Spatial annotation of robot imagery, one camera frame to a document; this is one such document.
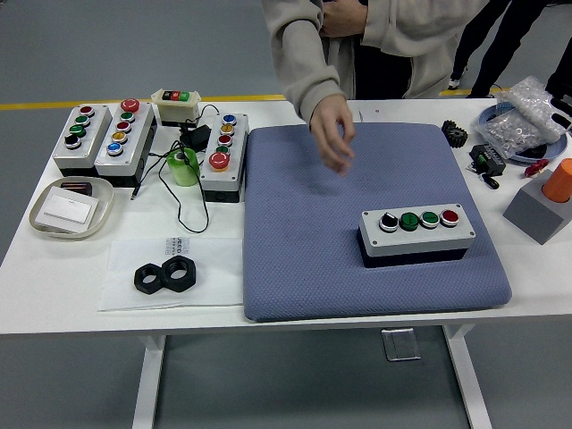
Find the nut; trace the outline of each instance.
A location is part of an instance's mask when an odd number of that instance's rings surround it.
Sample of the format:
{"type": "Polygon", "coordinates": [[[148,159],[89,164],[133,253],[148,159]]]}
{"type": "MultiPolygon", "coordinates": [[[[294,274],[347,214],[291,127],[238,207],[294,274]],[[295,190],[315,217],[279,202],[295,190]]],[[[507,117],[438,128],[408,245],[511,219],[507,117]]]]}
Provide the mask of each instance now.
{"type": "Polygon", "coordinates": [[[161,283],[163,287],[175,292],[183,292],[197,281],[195,263],[187,257],[176,256],[161,265],[161,283]],[[174,273],[185,272],[181,277],[172,277],[174,273]]]}
{"type": "Polygon", "coordinates": [[[163,288],[160,273],[161,268],[155,264],[143,265],[135,272],[133,283],[137,290],[140,290],[147,295],[151,295],[163,288]]]}

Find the beige sweatshirt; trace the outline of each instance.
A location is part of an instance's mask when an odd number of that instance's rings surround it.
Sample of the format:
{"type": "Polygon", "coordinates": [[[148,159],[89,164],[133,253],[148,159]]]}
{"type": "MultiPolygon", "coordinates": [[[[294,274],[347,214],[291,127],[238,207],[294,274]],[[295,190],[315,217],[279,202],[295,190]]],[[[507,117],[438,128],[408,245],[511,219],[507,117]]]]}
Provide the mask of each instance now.
{"type": "MultiPolygon", "coordinates": [[[[296,113],[310,121],[325,97],[353,98],[351,38],[323,38],[321,0],[261,0],[273,66],[296,113]]],[[[447,86],[458,36],[487,0],[369,0],[362,45],[411,58],[405,98],[436,97],[447,86]]],[[[391,82],[380,82],[391,85],[391,82]]]]}

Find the clear plastic bag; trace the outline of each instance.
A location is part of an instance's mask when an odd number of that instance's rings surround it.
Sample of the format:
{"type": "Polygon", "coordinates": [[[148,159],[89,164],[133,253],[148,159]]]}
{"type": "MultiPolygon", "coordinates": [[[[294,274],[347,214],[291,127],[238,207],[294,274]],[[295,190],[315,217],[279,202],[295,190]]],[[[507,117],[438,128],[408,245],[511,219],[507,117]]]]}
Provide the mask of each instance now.
{"type": "Polygon", "coordinates": [[[496,95],[498,115],[474,128],[505,158],[557,141],[566,129],[552,120],[559,110],[551,105],[552,95],[530,76],[509,91],[496,95]]]}

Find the hand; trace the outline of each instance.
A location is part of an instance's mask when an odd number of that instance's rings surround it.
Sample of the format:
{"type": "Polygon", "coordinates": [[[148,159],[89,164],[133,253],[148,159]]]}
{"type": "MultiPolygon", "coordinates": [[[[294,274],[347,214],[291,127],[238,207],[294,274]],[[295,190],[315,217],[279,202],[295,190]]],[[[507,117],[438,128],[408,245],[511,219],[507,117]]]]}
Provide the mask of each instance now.
{"type": "Polygon", "coordinates": [[[346,98],[341,95],[328,96],[318,103],[310,119],[310,130],[324,164],[345,176],[351,167],[349,159],[355,156],[349,143],[356,137],[346,98]],[[338,131],[338,124],[343,127],[343,137],[338,131]]]}
{"type": "Polygon", "coordinates": [[[367,6],[358,0],[334,0],[324,3],[324,23],[320,36],[343,38],[364,34],[367,21],[367,6]]]}

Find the black gear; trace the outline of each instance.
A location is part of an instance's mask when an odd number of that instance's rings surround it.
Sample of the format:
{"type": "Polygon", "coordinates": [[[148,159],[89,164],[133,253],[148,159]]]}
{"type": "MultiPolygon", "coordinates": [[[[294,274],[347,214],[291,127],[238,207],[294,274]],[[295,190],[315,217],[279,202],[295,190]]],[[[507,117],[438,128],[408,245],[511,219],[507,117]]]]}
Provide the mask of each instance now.
{"type": "Polygon", "coordinates": [[[449,128],[457,128],[457,124],[454,121],[445,121],[441,127],[441,131],[445,132],[449,128]]]}
{"type": "Polygon", "coordinates": [[[444,131],[449,146],[454,148],[463,147],[467,141],[467,132],[459,127],[448,128],[444,131]]]}

